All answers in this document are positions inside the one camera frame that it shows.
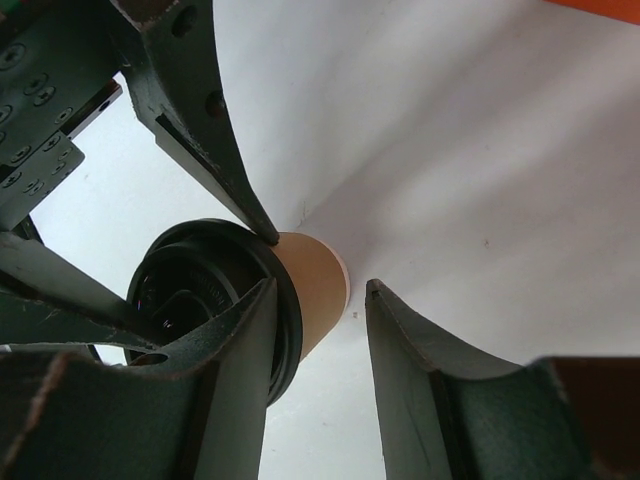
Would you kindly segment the orange paper bag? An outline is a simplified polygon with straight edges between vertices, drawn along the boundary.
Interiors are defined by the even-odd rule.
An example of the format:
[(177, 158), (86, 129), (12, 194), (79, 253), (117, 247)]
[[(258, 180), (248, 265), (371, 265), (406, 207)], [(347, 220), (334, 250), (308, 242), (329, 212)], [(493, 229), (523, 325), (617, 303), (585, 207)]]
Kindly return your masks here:
[(548, 0), (548, 2), (636, 26), (640, 24), (640, 0)]

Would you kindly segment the single black cup lid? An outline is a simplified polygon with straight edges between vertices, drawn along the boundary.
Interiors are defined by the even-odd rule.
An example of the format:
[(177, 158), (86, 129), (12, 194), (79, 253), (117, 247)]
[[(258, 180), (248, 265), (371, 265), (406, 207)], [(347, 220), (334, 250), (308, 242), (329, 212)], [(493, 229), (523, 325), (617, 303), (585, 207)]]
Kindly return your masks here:
[(151, 244), (126, 300), (173, 341), (231, 308), (259, 281), (277, 283), (276, 336), (268, 404), (293, 381), (302, 359), (301, 305), (291, 276), (249, 230), (219, 219), (178, 224)]

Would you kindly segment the single brown paper cup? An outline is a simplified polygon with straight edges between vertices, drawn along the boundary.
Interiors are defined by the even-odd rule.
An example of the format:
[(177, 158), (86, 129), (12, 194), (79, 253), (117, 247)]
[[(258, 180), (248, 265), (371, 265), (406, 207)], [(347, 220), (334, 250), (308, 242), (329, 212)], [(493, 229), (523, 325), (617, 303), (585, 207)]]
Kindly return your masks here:
[(299, 232), (281, 232), (272, 251), (289, 274), (298, 297), (301, 359), (305, 359), (335, 328), (348, 306), (348, 269), (328, 244)]

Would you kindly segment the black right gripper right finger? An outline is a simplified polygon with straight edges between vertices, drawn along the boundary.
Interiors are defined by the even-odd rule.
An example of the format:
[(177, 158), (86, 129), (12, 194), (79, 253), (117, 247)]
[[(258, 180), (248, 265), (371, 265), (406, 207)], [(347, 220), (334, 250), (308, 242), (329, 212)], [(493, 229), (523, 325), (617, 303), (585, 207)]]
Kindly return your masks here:
[(639, 361), (518, 365), (421, 316), (380, 280), (366, 326), (390, 479), (635, 479)]

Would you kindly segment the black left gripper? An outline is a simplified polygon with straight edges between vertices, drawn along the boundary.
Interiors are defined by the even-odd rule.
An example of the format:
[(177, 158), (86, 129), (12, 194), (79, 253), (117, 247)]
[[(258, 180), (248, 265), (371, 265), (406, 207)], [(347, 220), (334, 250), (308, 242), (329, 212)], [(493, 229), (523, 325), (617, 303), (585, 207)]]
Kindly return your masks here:
[[(116, 96), (98, 1), (16, 1), (1, 24), (1, 228), (84, 160), (73, 137)], [(110, 1), (107, 25), (138, 120), (265, 243), (279, 233), (247, 176), (225, 100), (210, 1)]]

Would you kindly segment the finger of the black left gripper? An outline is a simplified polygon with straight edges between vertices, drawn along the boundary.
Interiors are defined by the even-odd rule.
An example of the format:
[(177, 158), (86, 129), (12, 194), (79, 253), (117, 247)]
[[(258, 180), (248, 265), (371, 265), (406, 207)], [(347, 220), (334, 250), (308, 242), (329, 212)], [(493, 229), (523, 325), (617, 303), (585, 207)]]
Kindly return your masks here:
[(1, 342), (160, 347), (132, 305), (35, 240), (1, 234)]

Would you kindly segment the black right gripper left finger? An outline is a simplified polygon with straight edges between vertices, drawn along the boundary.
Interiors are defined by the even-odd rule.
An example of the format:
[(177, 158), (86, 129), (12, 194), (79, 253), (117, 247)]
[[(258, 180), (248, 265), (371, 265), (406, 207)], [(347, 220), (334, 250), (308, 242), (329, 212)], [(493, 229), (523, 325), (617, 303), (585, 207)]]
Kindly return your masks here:
[(276, 306), (275, 281), (262, 280), (150, 365), (3, 354), (2, 477), (256, 478)]

